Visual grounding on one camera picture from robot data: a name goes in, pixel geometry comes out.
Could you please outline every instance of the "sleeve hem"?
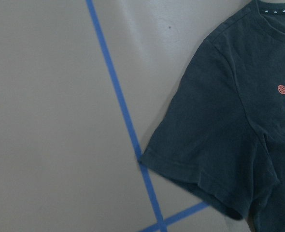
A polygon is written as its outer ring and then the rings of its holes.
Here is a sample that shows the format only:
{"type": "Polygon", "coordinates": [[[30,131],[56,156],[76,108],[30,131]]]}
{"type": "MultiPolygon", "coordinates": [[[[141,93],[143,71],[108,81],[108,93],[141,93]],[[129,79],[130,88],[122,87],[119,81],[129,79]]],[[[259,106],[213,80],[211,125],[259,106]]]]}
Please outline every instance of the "sleeve hem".
{"type": "Polygon", "coordinates": [[[200,167],[169,161],[156,155],[149,147],[138,161],[232,219],[240,220],[248,216],[251,199],[242,193],[242,189],[234,189],[234,193],[228,191],[200,167]]]}

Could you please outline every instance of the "red globe print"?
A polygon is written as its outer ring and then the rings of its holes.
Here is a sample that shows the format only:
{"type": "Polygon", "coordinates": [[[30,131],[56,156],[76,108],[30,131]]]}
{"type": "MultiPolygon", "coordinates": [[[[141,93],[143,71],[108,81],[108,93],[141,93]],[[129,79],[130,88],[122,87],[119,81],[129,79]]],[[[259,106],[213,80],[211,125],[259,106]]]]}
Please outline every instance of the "red globe print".
{"type": "Polygon", "coordinates": [[[278,86],[278,90],[279,90],[279,92],[280,92],[281,94],[285,94],[285,86],[279,85],[279,86],[278,86]]]}

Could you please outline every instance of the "gray surface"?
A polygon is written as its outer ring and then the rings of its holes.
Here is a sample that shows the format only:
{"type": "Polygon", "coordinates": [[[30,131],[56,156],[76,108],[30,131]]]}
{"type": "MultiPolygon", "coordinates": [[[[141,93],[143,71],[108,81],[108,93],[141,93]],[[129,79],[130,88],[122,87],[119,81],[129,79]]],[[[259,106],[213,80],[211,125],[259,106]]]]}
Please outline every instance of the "gray surface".
{"type": "MultiPolygon", "coordinates": [[[[247,2],[94,1],[142,149],[202,39],[247,2]]],[[[151,178],[164,218],[201,202],[151,178]]],[[[0,232],[155,222],[86,2],[0,0],[0,232]]],[[[249,231],[211,207],[168,229],[249,231]]]]}

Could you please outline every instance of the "blue line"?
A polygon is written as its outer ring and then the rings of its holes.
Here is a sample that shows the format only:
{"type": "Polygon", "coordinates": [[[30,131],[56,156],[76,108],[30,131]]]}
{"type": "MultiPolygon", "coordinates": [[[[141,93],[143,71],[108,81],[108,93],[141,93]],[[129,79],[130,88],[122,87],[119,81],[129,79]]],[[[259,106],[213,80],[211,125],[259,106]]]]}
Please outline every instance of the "blue line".
{"type": "MultiPolygon", "coordinates": [[[[128,133],[129,133],[129,136],[130,136],[136,157],[139,158],[139,156],[142,153],[141,148],[140,148],[140,145],[139,145],[133,124],[132,124],[131,117],[129,115],[127,104],[126,104],[126,101],[124,99],[122,89],[120,87],[119,80],[118,80],[117,74],[115,72],[111,56],[109,54],[109,50],[108,50],[103,32],[102,32],[101,27],[100,27],[99,19],[97,17],[97,14],[96,14],[92,0],[86,0],[86,2],[88,5],[88,8],[89,8],[89,11],[90,11],[90,15],[91,15],[91,18],[92,18],[92,21],[94,24],[94,28],[95,28],[95,31],[96,31],[96,34],[97,34],[97,37],[98,37],[98,40],[100,43],[100,47],[101,47],[103,56],[104,56],[105,61],[106,61],[106,65],[107,65],[107,68],[108,68],[108,71],[109,71],[109,74],[110,74],[110,77],[111,77],[111,80],[112,80],[112,83],[114,86],[115,93],[116,93],[118,101],[119,101],[119,105],[120,105],[120,108],[121,108],[121,111],[123,114],[123,118],[125,120],[125,124],[126,124],[127,129],[128,129],[128,133]]],[[[157,196],[154,192],[148,170],[146,167],[144,167],[141,164],[139,164],[139,167],[140,167],[140,170],[142,172],[143,180],[144,180],[145,186],[147,188],[147,192],[148,192],[148,195],[149,195],[149,198],[151,201],[153,211],[154,211],[156,219],[157,219],[158,227],[159,227],[161,232],[167,232],[167,227],[164,223],[163,216],[162,216],[159,204],[157,202],[157,196]]]]}
{"type": "MultiPolygon", "coordinates": [[[[172,224],[174,224],[174,223],[176,223],[176,222],[178,222],[178,221],[180,221],[180,220],[182,220],[182,219],[184,219],[184,218],[186,218],[186,217],[188,217],[194,213],[197,213],[198,211],[201,211],[201,210],[207,208],[208,206],[209,205],[207,203],[201,202],[201,203],[196,204],[196,205],[194,205],[188,209],[185,209],[184,211],[182,211],[178,214],[175,214],[175,215],[165,219],[164,222],[168,226],[172,225],[172,224]]],[[[157,230],[158,230],[157,224],[154,224],[154,225],[149,226],[149,227],[147,227],[147,228],[145,228],[139,232],[155,232],[157,230]]]]}

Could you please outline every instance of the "dark t-shirt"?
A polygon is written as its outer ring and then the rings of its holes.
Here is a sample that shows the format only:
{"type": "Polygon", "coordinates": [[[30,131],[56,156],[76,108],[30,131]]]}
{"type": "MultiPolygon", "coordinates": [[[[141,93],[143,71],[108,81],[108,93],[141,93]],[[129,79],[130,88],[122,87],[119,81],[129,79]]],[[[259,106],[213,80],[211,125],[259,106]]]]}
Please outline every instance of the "dark t-shirt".
{"type": "Polygon", "coordinates": [[[139,162],[285,232],[285,3],[252,0],[203,40],[139,162]]]}

